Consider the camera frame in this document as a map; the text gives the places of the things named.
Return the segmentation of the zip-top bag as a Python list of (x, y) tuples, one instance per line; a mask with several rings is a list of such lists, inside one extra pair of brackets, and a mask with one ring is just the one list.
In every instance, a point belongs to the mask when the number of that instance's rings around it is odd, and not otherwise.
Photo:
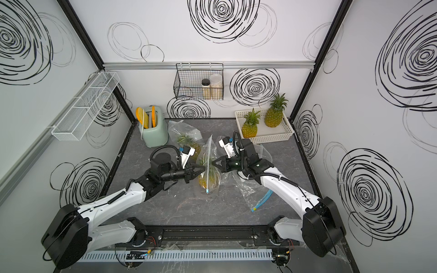
[(255, 180), (245, 180), (242, 172), (234, 171), (232, 176), (252, 212), (258, 210), (273, 194), (272, 190), (258, 184)]
[(196, 178), (195, 191), (205, 199), (217, 195), (220, 186), (221, 172), (212, 164), (216, 159), (218, 159), (217, 146), (211, 135), (206, 144), (201, 147), (196, 160), (198, 165), (205, 167), (205, 171)]
[[(226, 152), (223, 148), (219, 145), (219, 140), (223, 139), (225, 136), (219, 135), (216, 139), (215, 144), (217, 145), (217, 152), (220, 156), (226, 156)], [(258, 154), (258, 157), (261, 159), (266, 159), (269, 162), (273, 163), (273, 158), (271, 154), (267, 151), (267, 149), (262, 144), (254, 144), (254, 149), (256, 150), (256, 153)]]
[(205, 144), (201, 132), (183, 120), (169, 121), (168, 135), (176, 146), (190, 146), (195, 149), (195, 154), (190, 157), (190, 162), (195, 163), (202, 146)]

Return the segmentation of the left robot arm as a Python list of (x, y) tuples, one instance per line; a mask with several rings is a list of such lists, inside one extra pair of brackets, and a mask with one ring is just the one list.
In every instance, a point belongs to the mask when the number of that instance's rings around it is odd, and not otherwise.
[(194, 148), (170, 146), (176, 152), (176, 162), (164, 151), (166, 148), (162, 146), (153, 151), (149, 158), (150, 168), (139, 178), (130, 179), (125, 188), (85, 205), (61, 207), (42, 237), (43, 260), (51, 261), (58, 270), (63, 270), (85, 254), (109, 245), (133, 243), (143, 246), (148, 240), (147, 230), (137, 218), (111, 225), (104, 222), (167, 190), (167, 182), (176, 184), (184, 180), (189, 183), (206, 170), (203, 165), (189, 163)]

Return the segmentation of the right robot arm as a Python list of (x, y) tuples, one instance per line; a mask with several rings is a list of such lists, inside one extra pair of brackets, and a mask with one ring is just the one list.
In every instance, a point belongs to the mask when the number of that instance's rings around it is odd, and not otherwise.
[(258, 155), (250, 139), (240, 139), (237, 131), (220, 140), (219, 145), (226, 154), (212, 164), (220, 172), (235, 172), (243, 181), (257, 182), (298, 214), (297, 219), (279, 216), (269, 224), (267, 234), (271, 243), (303, 242), (318, 257), (336, 253), (335, 246), (346, 236), (346, 230), (332, 199), (320, 198), (288, 179), (272, 162)]

